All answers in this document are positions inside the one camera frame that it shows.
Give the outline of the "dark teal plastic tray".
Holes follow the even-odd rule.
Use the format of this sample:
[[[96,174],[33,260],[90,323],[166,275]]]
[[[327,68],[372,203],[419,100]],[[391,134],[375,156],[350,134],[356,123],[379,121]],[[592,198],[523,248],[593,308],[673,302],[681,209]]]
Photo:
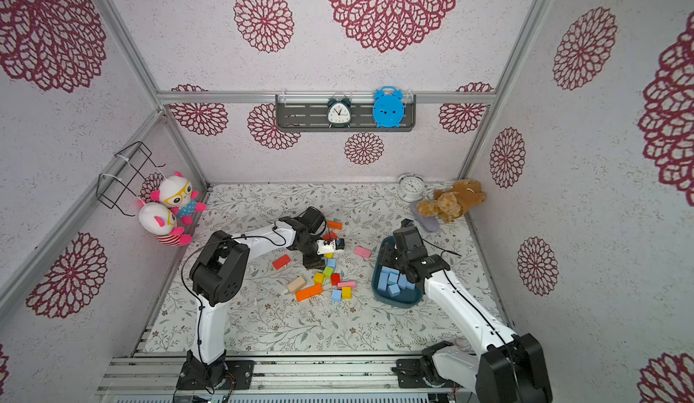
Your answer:
[[[399,308],[414,307],[422,300],[423,295],[417,287],[408,282],[403,273],[389,266],[395,252],[394,238],[392,236],[385,238],[381,242],[372,273],[372,292],[383,304]]]

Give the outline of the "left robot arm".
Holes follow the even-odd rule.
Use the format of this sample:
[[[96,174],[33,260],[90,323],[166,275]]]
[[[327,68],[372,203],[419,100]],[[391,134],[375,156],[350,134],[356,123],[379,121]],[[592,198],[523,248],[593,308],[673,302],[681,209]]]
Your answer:
[[[224,329],[231,300],[240,292],[251,260],[277,249],[298,251],[306,269],[321,269],[324,256],[345,247],[344,240],[319,233],[327,220],[309,207],[296,217],[283,217],[269,226],[229,234],[215,231],[190,269],[190,293],[197,299],[198,318],[189,363],[206,377],[226,358]]]

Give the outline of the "long light blue block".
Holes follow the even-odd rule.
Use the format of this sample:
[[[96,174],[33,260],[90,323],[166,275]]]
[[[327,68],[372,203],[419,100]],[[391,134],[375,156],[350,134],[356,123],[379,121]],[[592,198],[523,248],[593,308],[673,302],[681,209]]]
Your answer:
[[[388,289],[389,279],[389,272],[381,272],[378,280],[377,290],[380,292],[385,292]]]

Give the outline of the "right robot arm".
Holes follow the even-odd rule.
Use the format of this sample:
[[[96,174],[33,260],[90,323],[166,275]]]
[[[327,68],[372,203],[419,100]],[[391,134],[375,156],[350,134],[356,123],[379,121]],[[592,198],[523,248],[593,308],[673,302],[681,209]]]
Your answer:
[[[480,402],[553,401],[540,342],[531,334],[517,334],[485,309],[450,265],[428,252],[414,222],[403,220],[393,237],[392,266],[448,315],[473,350],[447,342],[430,346],[422,351],[417,375],[433,386],[451,381]]]

